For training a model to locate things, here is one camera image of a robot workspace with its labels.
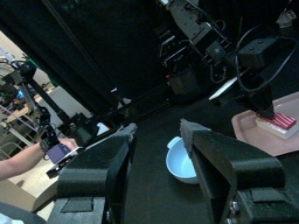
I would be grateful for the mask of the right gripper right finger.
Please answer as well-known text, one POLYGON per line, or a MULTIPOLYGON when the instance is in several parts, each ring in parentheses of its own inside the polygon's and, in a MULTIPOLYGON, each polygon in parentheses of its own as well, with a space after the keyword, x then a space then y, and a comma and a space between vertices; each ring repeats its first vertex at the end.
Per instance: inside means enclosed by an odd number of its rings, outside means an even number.
POLYGON ((182 120, 181 132, 211 224, 299 224, 281 161, 255 146, 182 120))

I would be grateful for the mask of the person's hand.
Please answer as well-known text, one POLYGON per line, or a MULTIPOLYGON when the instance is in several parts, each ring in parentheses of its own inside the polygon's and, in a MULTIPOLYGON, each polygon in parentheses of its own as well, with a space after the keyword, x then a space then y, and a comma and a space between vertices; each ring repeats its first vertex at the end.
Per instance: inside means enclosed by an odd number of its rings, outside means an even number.
POLYGON ((61 138, 59 141, 70 148, 71 151, 79 148, 77 140, 74 138, 61 138))

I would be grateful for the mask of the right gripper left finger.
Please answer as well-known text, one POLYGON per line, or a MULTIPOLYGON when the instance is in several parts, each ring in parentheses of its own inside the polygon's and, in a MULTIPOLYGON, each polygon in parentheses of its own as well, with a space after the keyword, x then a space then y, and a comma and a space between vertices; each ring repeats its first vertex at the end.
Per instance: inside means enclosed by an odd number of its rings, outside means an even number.
POLYGON ((123 224, 135 148, 131 123, 70 161, 61 170, 47 224, 123 224))

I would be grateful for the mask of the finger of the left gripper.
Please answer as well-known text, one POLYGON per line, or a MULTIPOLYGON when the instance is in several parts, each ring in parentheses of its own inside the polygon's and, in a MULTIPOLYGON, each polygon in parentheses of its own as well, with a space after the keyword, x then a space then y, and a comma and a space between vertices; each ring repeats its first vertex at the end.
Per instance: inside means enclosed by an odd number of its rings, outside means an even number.
POLYGON ((257 113, 273 120, 275 118, 274 104, 273 104, 273 90, 271 87, 266 87, 257 91, 255 94, 257 113))
POLYGON ((265 115, 265 100, 261 94, 242 94, 238 97, 238 104, 253 110, 259 116, 265 115))

